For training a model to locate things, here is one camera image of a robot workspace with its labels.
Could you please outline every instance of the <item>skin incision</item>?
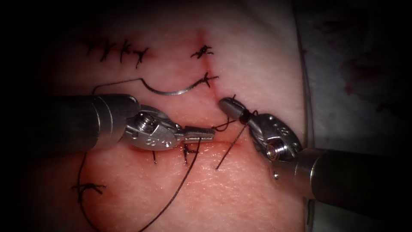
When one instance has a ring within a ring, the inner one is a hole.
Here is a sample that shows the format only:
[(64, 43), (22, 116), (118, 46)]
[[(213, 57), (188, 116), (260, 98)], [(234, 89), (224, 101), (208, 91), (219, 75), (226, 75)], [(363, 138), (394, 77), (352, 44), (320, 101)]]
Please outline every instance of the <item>skin incision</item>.
[[(305, 146), (303, 79), (287, 1), (137, 4), (85, 21), (51, 46), (39, 62), (53, 67), (39, 80), (46, 94), (130, 94), (183, 127), (203, 128), (226, 123), (218, 101), (236, 95), (250, 112), (285, 122)], [(181, 94), (161, 94), (194, 83)], [(139, 231), (168, 204), (198, 149), (174, 201), (145, 231), (303, 231), (304, 199), (272, 184), (248, 129), (216, 169), (243, 127), (232, 122), (213, 142), (155, 152), (156, 162), (152, 151), (121, 140), (30, 165), (21, 187), (25, 222), (43, 231)]]

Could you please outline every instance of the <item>metal screw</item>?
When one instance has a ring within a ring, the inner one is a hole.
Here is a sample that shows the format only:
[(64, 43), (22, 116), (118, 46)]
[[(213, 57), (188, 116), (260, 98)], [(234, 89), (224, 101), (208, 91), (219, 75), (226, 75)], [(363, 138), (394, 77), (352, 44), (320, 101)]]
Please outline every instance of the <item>metal screw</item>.
[(287, 152), (287, 147), (279, 140), (274, 140), (266, 145), (266, 155), (272, 161), (279, 160), (281, 156), (287, 155)]
[(146, 112), (141, 112), (136, 117), (137, 128), (142, 132), (152, 133), (155, 128), (155, 122), (155, 118)]
[(273, 178), (275, 180), (279, 180), (279, 173), (277, 173), (276, 171), (273, 172)]

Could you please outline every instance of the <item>cylindrical instrument housing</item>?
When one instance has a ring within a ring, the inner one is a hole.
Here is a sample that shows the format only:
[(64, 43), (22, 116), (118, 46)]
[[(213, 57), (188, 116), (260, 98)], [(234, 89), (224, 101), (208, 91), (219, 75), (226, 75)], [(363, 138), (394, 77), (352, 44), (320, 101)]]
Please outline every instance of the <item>cylindrical instrument housing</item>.
[(373, 217), (395, 209), (404, 194), (394, 157), (307, 148), (291, 163), (273, 162), (275, 185), (309, 199)]
[(126, 94), (42, 97), (29, 111), (27, 156), (42, 159), (87, 152), (117, 143), (126, 119), (140, 110)]

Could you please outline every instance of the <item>black suture thread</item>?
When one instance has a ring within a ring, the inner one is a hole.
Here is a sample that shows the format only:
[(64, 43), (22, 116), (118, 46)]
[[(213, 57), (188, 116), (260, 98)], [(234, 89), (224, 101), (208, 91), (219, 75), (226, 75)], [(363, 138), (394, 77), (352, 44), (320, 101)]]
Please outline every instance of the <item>black suture thread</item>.
[(230, 118), (227, 117), (227, 122), (223, 123), (222, 125), (213, 126), (212, 129), (214, 129), (215, 131), (218, 131), (218, 132), (223, 132), (223, 131), (225, 131), (225, 130), (229, 127), (229, 124), (231, 124), (231, 123), (233, 123), (233, 122), (236, 122), (236, 120), (232, 120), (232, 121), (229, 121), (229, 120), (230, 120)]
[(242, 130), (240, 131), (240, 133), (237, 135), (237, 137), (235, 138), (235, 140), (233, 141), (233, 143), (230, 145), (229, 149), (226, 151), (226, 153), (223, 155), (223, 158), (220, 160), (218, 166), (216, 167), (216, 170), (219, 169), (220, 165), (222, 164), (223, 160), (226, 158), (226, 156), (229, 154), (229, 151), (232, 149), (232, 147), (235, 145), (236, 141), (239, 139), (240, 135), (243, 133), (243, 131), (245, 130), (247, 124), (245, 124), (242, 128)]
[(130, 54), (129, 47), (131, 45), (132, 45), (131, 43), (129, 44), (127, 43), (127, 39), (124, 40), (123, 47), (121, 48), (121, 51), (120, 51), (120, 63), (121, 63), (121, 59), (123, 58), (123, 53)]
[(212, 47), (206, 46), (204, 45), (202, 48), (200, 48), (200, 50), (198, 52), (193, 53), (190, 58), (192, 58), (193, 56), (197, 55), (197, 59), (199, 59), (203, 54), (206, 55), (213, 55), (213, 52), (207, 52), (207, 49), (211, 49)]
[(137, 60), (137, 63), (136, 63), (136, 69), (137, 69), (137, 66), (139, 65), (139, 63), (143, 63), (143, 55), (146, 53), (146, 51), (148, 50), (149, 48), (146, 48), (143, 52), (139, 52), (139, 51), (133, 51), (133, 54), (137, 54), (138, 56), (139, 56), (139, 59)]
[(207, 77), (207, 73), (205, 75), (204, 78), (196, 81), (193, 85), (183, 89), (183, 90), (179, 90), (179, 91), (175, 91), (175, 92), (162, 92), (162, 91), (158, 91), (153, 89), (152, 87), (150, 87), (146, 81), (143, 78), (136, 78), (136, 79), (130, 79), (130, 80), (124, 80), (124, 81), (119, 81), (119, 82), (113, 82), (113, 83), (108, 83), (108, 84), (103, 84), (103, 85), (97, 85), (93, 91), (92, 94), (94, 94), (96, 92), (96, 90), (100, 87), (103, 86), (109, 86), (109, 85), (117, 85), (117, 84), (122, 84), (122, 83), (126, 83), (126, 82), (132, 82), (132, 81), (142, 81), (143, 85), (146, 87), (146, 89), (148, 89), (150, 92), (153, 92), (155, 94), (159, 94), (159, 95), (165, 95), (165, 96), (174, 96), (174, 95), (180, 95), (183, 93), (186, 93), (187, 91), (193, 89), (194, 87), (198, 86), (201, 83), (207, 83), (209, 85), (209, 83), (207, 82), (208, 80), (212, 80), (212, 79), (216, 79), (219, 78), (218, 76), (214, 76), (214, 77)]
[(153, 153), (153, 162), (154, 162), (154, 164), (157, 164), (155, 151), (151, 151), (151, 152)]
[(185, 143), (183, 146), (183, 158), (185, 159), (185, 165), (188, 164), (188, 154), (189, 153), (196, 153), (195, 150), (190, 150), (188, 144)]
[(90, 52), (96, 47), (96, 45), (97, 45), (98, 43), (100, 43), (101, 41), (102, 41), (102, 39), (95, 39), (95, 40), (85, 39), (85, 40), (83, 40), (83, 43), (85, 43), (85, 44), (87, 45), (87, 47), (88, 47), (88, 50), (87, 50), (87, 54), (86, 54), (86, 55), (89, 55)]
[(180, 183), (179, 187), (177, 188), (175, 194), (173, 195), (173, 197), (171, 198), (169, 203), (167, 203), (167, 205), (163, 208), (163, 210), (152, 221), (150, 221), (145, 227), (143, 227), (141, 230), (139, 230), (139, 232), (142, 232), (145, 229), (147, 229), (154, 221), (156, 221), (160, 217), (160, 215), (163, 214), (164, 211), (166, 211), (166, 209), (170, 206), (170, 204), (172, 204), (173, 200), (176, 198), (177, 194), (179, 193), (180, 189), (182, 188), (183, 184), (185, 183), (190, 171), (192, 170), (193, 164), (196, 161), (197, 155), (199, 154), (199, 147), (200, 147), (200, 141), (201, 140), (202, 139), (199, 139), (199, 142), (197, 143), (196, 153), (194, 155), (193, 161), (190, 164), (190, 167), (189, 167), (188, 171), (186, 172), (185, 176), (183, 177), (182, 182)]
[(110, 49), (112, 49), (112, 47), (113, 47), (115, 44), (116, 44), (116, 43), (109, 44), (109, 41), (106, 40), (106, 43), (105, 43), (105, 46), (104, 46), (104, 51), (103, 51), (103, 56), (102, 56), (102, 58), (100, 59), (100, 62), (106, 60), (107, 55), (108, 55), (109, 52), (110, 52)]
[(77, 194), (78, 194), (78, 195), (77, 195), (77, 196), (78, 196), (77, 201), (78, 201), (78, 203), (79, 203), (79, 205), (80, 205), (80, 210), (82, 211), (83, 216), (85, 217), (87, 223), (88, 223), (96, 232), (100, 232), (100, 230), (99, 230), (99, 229), (90, 221), (90, 219), (87, 217), (86, 210), (85, 210), (85, 208), (84, 208), (84, 206), (83, 206), (83, 193), (86, 191), (86, 189), (92, 188), (92, 189), (96, 190), (98, 193), (102, 194), (102, 192), (101, 192), (100, 190), (98, 190), (97, 187), (106, 187), (106, 186), (104, 186), (104, 185), (95, 185), (95, 184), (93, 184), (93, 183), (80, 184), (80, 175), (81, 175), (82, 169), (83, 169), (83, 167), (84, 167), (84, 165), (85, 165), (86, 156), (87, 156), (87, 152), (85, 152), (85, 155), (83, 156), (83, 160), (82, 160), (82, 163), (81, 163), (81, 165), (80, 165), (79, 172), (78, 172), (78, 174), (77, 174), (77, 185), (76, 185), (76, 186), (73, 186), (72, 189), (77, 188)]

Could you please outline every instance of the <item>interrupted suture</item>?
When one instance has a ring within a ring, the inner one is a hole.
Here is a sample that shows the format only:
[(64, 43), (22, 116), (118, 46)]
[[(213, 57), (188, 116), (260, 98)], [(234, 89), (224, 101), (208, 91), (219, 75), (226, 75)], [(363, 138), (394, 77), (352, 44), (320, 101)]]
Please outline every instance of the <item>interrupted suture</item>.
[[(102, 44), (104, 44), (104, 49), (103, 49), (103, 54), (100, 58), (100, 62), (103, 62), (104, 60), (107, 59), (108, 55), (110, 54), (110, 51), (112, 50), (112, 48), (115, 46), (116, 43), (111, 43), (109, 40), (103, 40), (101, 38), (98, 39), (94, 39), (94, 40), (85, 40), (84, 43), (88, 46), (88, 50), (87, 50), (87, 55), (89, 55), (91, 52), (93, 52), (93, 50), (95, 48), (97, 48), (98, 46), (102, 46)], [(194, 54), (191, 55), (191, 58), (193, 56), (197, 56), (197, 59), (201, 58), (202, 55), (212, 55), (213, 52), (208, 52), (208, 49), (211, 49), (212, 47), (209, 46), (203, 46), (199, 52), (196, 52)], [(142, 63), (142, 59), (143, 56), (146, 54), (146, 52), (148, 51), (148, 47), (146, 47), (143, 51), (137, 51), (137, 50), (133, 50), (132, 49), (132, 44), (130, 42), (128, 42), (128, 39), (125, 39), (122, 47), (120, 49), (120, 63), (122, 63), (123, 61), (123, 57), (124, 55), (130, 55), (130, 54), (136, 54), (138, 55), (138, 60), (136, 63), (136, 69), (138, 68), (139, 64)], [(193, 83), (192, 85), (178, 90), (178, 91), (171, 91), (171, 92), (164, 92), (164, 91), (159, 91), (157, 89), (154, 89), (153, 87), (151, 87), (143, 78), (135, 78), (135, 79), (128, 79), (128, 80), (123, 80), (123, 81), (117, 81), (117, 82), (110, 82), (110, 83), (105, 83), (105, 84), (101, 84), (101, 85), (97, 85), (93, 88), (92, 94), (94, 95), (96, 93), (96, 91), (104, 86), (111, 86), (111, 85), (118, 85), (118, 84), (123, 84), (123, 83), (129, 83), (129, 82), (134, 82), (134, 81), (141, 81), (142, 84), (144, 85), (144, 87), (149, 90), (152, 93), (158, 94), (158, 95), (165, 95), (165, 96), (174, 96), (174, 95), (181, 95), (184, 94), (190, 90), (192, 90), (193, 88), (195, 88), (196, 86), (198, 86), (199, 84), (203, 84), (205, 83), (209, 88), (211, 88), (209, 81), (210, 80), (214, 80), (219, 78), (218, 76), (212, 76), (212, 77), (208, 77), (208, 72), (205, 72), (205, 74), (203, 75), (203, 77), (199, 78), (198, 81), (196, 81), (195, 83)], [(212, 129), (214, 129), (215, 131), (225, 131), (228, 128), (228, 125), (235, 122), (236, 120), (232, 120), (230, 121), (230, 118), (227, 118), (227, 122), (222, 124), (222, 125), (218, 125), (215, 127), (212, 127)], [(230, 148), (228, 149), (227, 153), (230, 151), (231, 147), (236, 143), (237, 139), (239, 138), (239, 136), (241, 135), (241, 133), (243, 132), (243, 130), (245, 129), (245, 127), (242, 129), (242, 131), (239, 133), (239, 135), (237, 136), (237, 138), (235, 139), (235, 141), (232, 143), (232, 145), (230, 146)], [(196, 161), (197, 155), (199, 153), (199, 148), (200, 148), (200, 142), (201, 142), (202, 138), (199, 139), (199, 141), (197, 142), (197, 149), (196, 150), (192, 150), (189, 148), (187, 143), (183, 144), (183, 156), (184, 156), (184, 165), (187, 165), (188, 162), (188, 155), (190, 153), (194, 153), (194, 158), (193, 161), (191, 162), (185, 176), (183, 177), (179, 187), (177, 188), (176, 192), (174, 193), (173, 197), (170, 199), (169, 203), (163, 208), (163, 210), (154, 217), (154, 219), (152, 221), (150, 221), (146, 226), (144, 226), (142, 229), (140, 229), (139, 231), (144, 231), (146, 228), (148, 228), (155, 220), (157, 220), (157, 218), (160, 217), (161, 214), (163, 214), (163, 212), (170, 206), (170, 204), (173, 202), (173, 200), (176, 198), (177, 194), (179, 193), (180, 189), (182, 188), (184, 182), (186, 181), (190, 171), (193, 168), (193, 165)], [(153, 162), (156, 165), (157, 161), (156, 161), (156, 155), (155, 155), (155, 151), (152, 151), (152, 155), (153, 155)], [(93, 222), (89, 219), (89, 217), (86, 214), (86, 210), (84, 209), (83, 206), (83, 195), (85, 193), (85, 191), (87, 189), (93, 189), (94, 191), (96, 191), (99, 194), (103, 194), (103, 189), (106, 188), (105, 185), (101, 185), (101, 184), (94, 184), (94, 183), (80, 183), (80, 177), (82, 174), (82, 170), (83, 167), (85, 165), (85, 161), (86, 161), (86, 156), (87, 153), (84, 154), (83, 160), (80, 164), (80, 168), (78, 171), (78, 176), (77, 176), (77, 183), (75, 186), (72, 186), (72, 189), (77, 189), (77, 194), (78, 194), (78, 200), (77, 202), (79, 203), (80, 209), (87, 221), (87, 223), (97, 232), (99, 232), (99, 228), (97, 228)]]
[(197, 59), (199, 59), (200, 57), (202, 57), (203, 54), (205, 55), (213, 55), (213, 52), (208, 52), (207, 49), (211, 49), (212, 47), (209, 46), (203, 46), (198, 52), (195, 52), (194, 54), (192, 54), (190, 56), (190, 58), (194, 57), (195, 55), (197, 55)]

